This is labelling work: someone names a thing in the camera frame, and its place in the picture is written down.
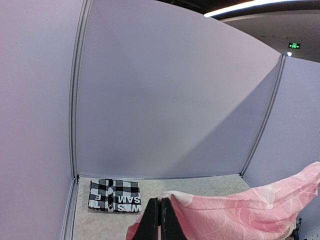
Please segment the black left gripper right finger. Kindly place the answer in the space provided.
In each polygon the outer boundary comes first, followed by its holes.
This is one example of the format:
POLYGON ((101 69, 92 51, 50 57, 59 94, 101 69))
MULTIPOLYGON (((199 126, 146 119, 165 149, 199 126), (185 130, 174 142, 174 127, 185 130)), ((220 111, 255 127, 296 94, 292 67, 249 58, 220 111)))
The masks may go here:
POLYGON ((168 197, 160 201, 159 220, 161 240, 187 240, 168 197))

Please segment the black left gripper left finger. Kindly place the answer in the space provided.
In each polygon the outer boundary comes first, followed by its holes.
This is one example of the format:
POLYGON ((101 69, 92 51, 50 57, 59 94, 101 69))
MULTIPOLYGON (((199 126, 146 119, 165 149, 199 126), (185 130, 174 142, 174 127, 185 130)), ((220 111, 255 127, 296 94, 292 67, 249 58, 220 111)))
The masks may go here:
POLYGON ((150 198, 133 240, 157 240, 159 231, 159 200, 150 198))

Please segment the black white checkered shirt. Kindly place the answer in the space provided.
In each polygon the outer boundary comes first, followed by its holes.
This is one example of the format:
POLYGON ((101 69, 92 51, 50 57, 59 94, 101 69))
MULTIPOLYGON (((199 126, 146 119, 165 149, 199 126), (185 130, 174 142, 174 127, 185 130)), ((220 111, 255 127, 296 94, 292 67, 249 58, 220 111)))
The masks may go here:
POLYGON ((143 210, 140 185, 116 179, 92 180, 88 208, 108 213, 140 213, 143 210))

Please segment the pink garment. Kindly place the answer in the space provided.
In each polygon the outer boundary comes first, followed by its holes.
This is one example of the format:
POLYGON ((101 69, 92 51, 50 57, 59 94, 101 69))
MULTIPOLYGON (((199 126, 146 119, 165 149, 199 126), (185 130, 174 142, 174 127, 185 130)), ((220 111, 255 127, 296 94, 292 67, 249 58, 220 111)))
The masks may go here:
POLYGON ((320 163, 271 184, 228 196, 171 190, 169 198, 189 240, 284 240, 299 213, 318 195, 320 163))

